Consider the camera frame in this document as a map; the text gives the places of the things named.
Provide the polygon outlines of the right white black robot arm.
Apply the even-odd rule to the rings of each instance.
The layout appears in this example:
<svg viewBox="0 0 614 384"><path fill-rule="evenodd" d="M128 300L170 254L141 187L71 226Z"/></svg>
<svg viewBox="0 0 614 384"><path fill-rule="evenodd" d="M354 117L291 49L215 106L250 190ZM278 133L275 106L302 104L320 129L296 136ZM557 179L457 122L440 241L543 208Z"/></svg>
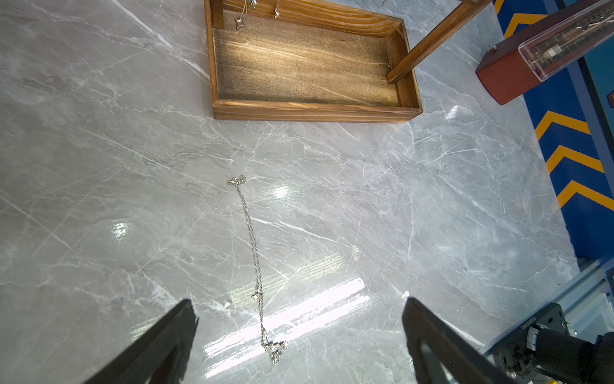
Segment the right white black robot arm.
<svg viewBox="0 0 614 384"><path fill-rule="evenodd" d="M531 327L526 347L532 351L536 371L565 383L613 382L613 333L596 342L574 338L543 327Z"/></svg>

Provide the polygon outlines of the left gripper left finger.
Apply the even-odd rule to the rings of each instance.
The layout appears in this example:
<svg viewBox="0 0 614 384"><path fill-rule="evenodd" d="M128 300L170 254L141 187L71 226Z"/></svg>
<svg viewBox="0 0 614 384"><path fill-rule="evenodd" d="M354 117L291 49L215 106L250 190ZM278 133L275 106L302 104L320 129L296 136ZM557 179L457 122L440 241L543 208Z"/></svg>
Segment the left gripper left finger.
<svg viewBox="0 0 614 384"><path fill-rule="evenodd" d="M183 299L88 383L180 383L190 359L198 318Z"/></svg>

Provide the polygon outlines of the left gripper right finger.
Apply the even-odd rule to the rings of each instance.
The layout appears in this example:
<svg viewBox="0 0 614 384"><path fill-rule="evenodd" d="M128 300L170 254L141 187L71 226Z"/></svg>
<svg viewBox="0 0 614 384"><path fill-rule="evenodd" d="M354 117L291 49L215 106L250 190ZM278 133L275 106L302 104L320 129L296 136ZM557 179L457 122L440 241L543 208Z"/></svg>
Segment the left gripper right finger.
<svg viewBox="0 0 614 384"><path fill-rule="evenodd" d="M448 383L448 373L457 383L514 382L418 299L408 298L402 324L417 382Z"/></svg>

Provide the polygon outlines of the wooden jewelry display stand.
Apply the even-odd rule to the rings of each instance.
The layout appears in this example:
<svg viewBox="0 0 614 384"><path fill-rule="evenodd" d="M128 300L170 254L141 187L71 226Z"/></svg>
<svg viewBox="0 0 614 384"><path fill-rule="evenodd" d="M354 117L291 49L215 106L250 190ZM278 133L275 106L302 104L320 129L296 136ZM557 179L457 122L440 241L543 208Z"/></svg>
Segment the wooden jewelry display stand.
<svg viewBox="0 0 614 384"><path fill-rule="evenodd" d="M327 1L207 1L214 118L407 123L418 64L486 7L461 1L417 46L403 20Z"/></svg>

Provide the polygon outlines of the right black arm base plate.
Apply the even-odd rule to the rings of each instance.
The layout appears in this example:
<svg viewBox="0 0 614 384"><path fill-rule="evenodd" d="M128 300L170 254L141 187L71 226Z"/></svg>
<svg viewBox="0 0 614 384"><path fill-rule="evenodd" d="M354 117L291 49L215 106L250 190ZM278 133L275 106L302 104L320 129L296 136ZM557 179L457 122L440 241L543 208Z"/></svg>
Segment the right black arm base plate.
<svg viewBox="0 0 614 384"><path fill-rule="evenodd" d="M533 383L534 380L546 383L549 377L537 371L537 360L533 351L526 346L531 327L546 328L569 336L568 323L561 305L551 302L496 342L490 356L494 365L517 383Z"/></svg>

